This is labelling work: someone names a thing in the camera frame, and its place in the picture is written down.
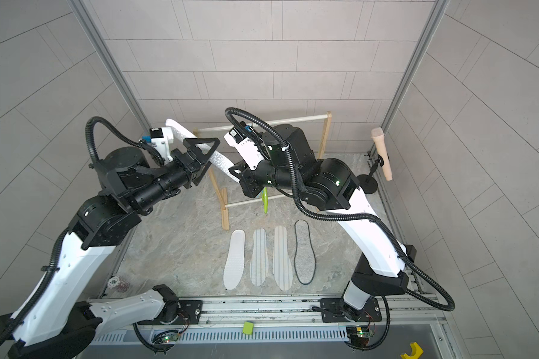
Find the green clip hanger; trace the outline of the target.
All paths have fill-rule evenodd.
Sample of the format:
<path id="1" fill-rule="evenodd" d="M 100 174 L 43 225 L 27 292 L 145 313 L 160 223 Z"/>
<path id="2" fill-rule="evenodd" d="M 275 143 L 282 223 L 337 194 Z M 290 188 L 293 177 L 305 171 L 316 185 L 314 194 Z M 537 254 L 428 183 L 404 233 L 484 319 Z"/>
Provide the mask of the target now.
<path id="1" fill-rule="evenodd" d="M 269 210 L 269 196 L 268 196 L 267 188 L 263 188 L 262 193 L 261 193 L 261 199 L 262 199 L 262 203 L 263 203 L 263 211 L 264 211 L 264 214 L 268 214 L 268 210 Z"/>

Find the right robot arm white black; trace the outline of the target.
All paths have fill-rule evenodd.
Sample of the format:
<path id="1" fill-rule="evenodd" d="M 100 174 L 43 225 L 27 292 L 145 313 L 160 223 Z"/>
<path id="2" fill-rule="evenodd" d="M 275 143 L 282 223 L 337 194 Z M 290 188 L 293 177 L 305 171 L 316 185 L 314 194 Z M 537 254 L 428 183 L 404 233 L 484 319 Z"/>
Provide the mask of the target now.
<path id="1" fill-rule="evenodd" d="M 401 244 L 375 215 L 363 176 L 339 159 L 317 159 L 298 127 L 272 127 L 234 107 L 225 116 L 242 157 L 229 171 L 245 196 L 255 198 L 264 188 L 284 192 L 307 217 L 340 224 L 361 249 L 341 299 L 348 320 L 358 320 L 375 297 L 403 294 L 441 311 L 455 309 L 452 296 L 414 263 L 415 247 Z"/>

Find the white textured foam insole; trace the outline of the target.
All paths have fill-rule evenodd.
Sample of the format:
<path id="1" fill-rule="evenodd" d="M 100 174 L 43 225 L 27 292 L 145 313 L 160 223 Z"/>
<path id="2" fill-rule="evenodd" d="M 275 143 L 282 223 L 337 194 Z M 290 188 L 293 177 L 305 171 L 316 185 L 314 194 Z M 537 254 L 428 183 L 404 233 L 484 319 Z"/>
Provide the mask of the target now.
<path id="1" fill-rule="evenodd" d="M 235 230 L 232 233 L 223 272 L 223 284 L 226 290 L 236 289 L 243 276 L 245 266 L 245 241 L 246 235 L 243 230 Z"/>

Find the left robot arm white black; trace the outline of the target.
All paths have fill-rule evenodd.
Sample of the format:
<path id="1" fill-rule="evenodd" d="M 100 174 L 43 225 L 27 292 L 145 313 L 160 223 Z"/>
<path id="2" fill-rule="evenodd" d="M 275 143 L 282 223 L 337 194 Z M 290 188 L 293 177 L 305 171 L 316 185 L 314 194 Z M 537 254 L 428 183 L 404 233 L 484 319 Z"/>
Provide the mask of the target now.
<path id="1" fill-rule="evenodd" d="M 11 341 L 10 358 L 74 358 L 97 337 L 126 325 L 178 318 L 178 297 L 166 285 L 103 303 L 80 299 L 104 260 L 162 200 L 198 185 L 217 155 L 219 139 L 182 137 L 184 149 L 160 154 L 147 142 L 124 140 L 100 158 L 93 117 L 85 140 L 101 191 L 86 200 L 56 239 L 43 277 L 24 304 L 0 316 L 0 347 Z"/>

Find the white striped insole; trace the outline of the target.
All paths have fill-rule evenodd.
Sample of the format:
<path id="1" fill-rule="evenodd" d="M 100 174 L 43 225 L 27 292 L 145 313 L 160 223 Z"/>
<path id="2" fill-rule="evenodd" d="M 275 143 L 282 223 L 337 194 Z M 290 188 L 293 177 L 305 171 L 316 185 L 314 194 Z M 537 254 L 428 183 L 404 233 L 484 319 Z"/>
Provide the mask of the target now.
<path id="1" fill-rule="evenodd" d="M 252 260 L 250 263 L 250 278 L 252 284 L 260 287 L 267 278 L 269 258 L 267 255 L 267 236 L 265 229 L 257 229 L 253 234 Z"/>
<path id="2" fill-rule="evenodd" d="M 288 291 L 293 284 L 293 266 L 287 248 L 287 229 L 277 226 L 273 241 L 273 276 L 281 291 Z"/>

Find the dark grey felt insole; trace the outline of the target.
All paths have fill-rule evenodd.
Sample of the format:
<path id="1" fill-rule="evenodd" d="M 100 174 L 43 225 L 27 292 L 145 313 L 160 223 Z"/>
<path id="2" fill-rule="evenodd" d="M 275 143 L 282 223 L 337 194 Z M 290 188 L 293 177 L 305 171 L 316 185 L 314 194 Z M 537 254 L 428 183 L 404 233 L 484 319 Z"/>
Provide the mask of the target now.
<path id="1" fill-rule="evenodd" d="M 294 225 L 296 236 L 296 253 L 294 255 L 294 269 L 298 281 L 302 285 L 309 285 L 314 280 L 317 260 L 311 241 L 311 231 L 308 222 L 298 220 Z"/>

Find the grey blue insole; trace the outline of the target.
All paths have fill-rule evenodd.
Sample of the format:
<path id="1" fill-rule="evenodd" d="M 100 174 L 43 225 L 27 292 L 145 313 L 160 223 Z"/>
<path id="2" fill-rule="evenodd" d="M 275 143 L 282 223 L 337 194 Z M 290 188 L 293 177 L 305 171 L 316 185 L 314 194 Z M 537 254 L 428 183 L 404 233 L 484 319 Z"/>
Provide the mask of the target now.
<path id="1" fill-rule="evenodd" d="M 185 139 L 196 139 L 196 136 L 193 133 L 191 133 L 187 128 L 185 128 L 183 125 L 181 125 L 175 120 L 167 119 L 165 125 L 172 128 L 173 135 L 181 142 Z M 196 145 L 196 147 L 200 149 L 201 154 L 204 155 L 210 152 L 213 146 L 213 141 L 208 141 L 204 144 Z M 228 157 L 221 154 L 218 150 L 213 152 L 212 156 L 210 157 L 210 162 L 212 163 L 212 166 L 215 166 L 216 168 L 221 170 L 221 172 L 223 172 L 231 180 L 239 182 L 239 179 L 230 174 L 229 172 L 229 168 L 233 167 L 234 163 Z"/>

